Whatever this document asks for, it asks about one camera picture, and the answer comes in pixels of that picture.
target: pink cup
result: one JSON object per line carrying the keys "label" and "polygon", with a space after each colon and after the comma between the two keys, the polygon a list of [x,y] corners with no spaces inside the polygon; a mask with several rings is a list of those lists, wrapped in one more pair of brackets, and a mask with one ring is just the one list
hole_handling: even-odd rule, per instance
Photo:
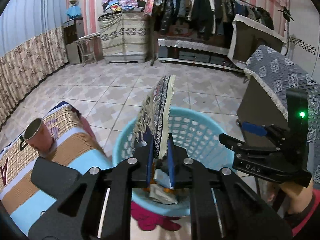
{"label": "pink cup", "polygon": [[54,139],[51,137],[48,128],[44,125],[41,118],[34,119],[26,128],[24,135],[20,136],[20,139],[21,151],[27,146],[27,144],[22,145],[23,142],[26,141],[31,147],[41,153],[49,152],[54,142]]}

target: tiled floor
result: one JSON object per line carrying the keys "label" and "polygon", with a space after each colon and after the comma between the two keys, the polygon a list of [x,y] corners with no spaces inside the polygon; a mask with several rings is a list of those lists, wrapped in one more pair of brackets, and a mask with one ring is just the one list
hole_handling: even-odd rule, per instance
{"label": "tiled floor", "polygon": [[[229,135],[243,140],[236,111],[247,84],[233,73],[196,66],[156,62],[143,64],[69,65],[48,77],[14,111],[0,132],[0,148],[15,139],[36,117],[67,101],[87,118],[108,157],[120,131],[140,109],[161,76],[175,74],[172,106],[203,112]],[[244,181],[254,187],[253,177]]]}

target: red sleeve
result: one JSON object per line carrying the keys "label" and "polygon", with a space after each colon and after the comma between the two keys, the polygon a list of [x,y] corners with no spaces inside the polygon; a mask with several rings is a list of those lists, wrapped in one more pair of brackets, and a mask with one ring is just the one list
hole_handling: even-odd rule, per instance
{"label": "red sleeve", "polygon": [[314,189],[313,194],[315,196],[315,203],[313,204],[312,209],[310,210],[309,214],[305,217],[305,219],[299,225],[292,229],[293,237],[295,237],[296,234],[298,234],[299,231],[306,225],[306,223],[309,221],[309,219],[311,218],[311,216],[313,215],[320,203],[320,190]]}

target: laundry basket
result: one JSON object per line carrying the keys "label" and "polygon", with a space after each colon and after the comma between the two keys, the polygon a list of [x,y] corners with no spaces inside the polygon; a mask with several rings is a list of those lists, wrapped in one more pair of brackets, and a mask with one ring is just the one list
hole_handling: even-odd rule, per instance
{"label": "laundry basket", "polygon": [[[132,157],[131,139],[135,120],[120,133],[113,149],[112,162]],[[205,167],[220,170],[232,166],[234,153],[219,142],[223,129],[205,114],[180,107],[170,108],[169,132],[174,144],[187,150],[188,156],[201,162]],[[133,189],[132,200],[141,207],[159,215],[181,217],[190,215],[189,198],[178,204],[164,205],[148,198],[142,189]]]}

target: metal screw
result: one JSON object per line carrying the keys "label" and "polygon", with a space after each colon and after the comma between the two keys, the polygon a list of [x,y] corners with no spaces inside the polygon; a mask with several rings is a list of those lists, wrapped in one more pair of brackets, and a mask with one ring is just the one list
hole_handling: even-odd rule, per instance
{"label": "metal screw", "polygon": [[92,174],[92,175],[95,175],[99,172],[99,168],[98,167],[92,167],[90,170],[89,170],[89,173]]}
{"label": "metal screw", "polygon": [[193,159],[191,159],[191,158],[185,158],[185,159],[183,160],[183,162],[184,162],[185,164],[187,164],[187,165],[190,165],[190,164],[193,163]]}
{"label": "metal screw", "polygon": [[128,163],[129,164],[136,164],[138,162],[137,158],[129,158]]}
{"label": "metal screw", "polygon": [[223,175],[230,175],[230,174],[231,174],[231,170],[230,170],[229,168],[223,168],[223,169],[221,170],[221,173],[222,173]]}

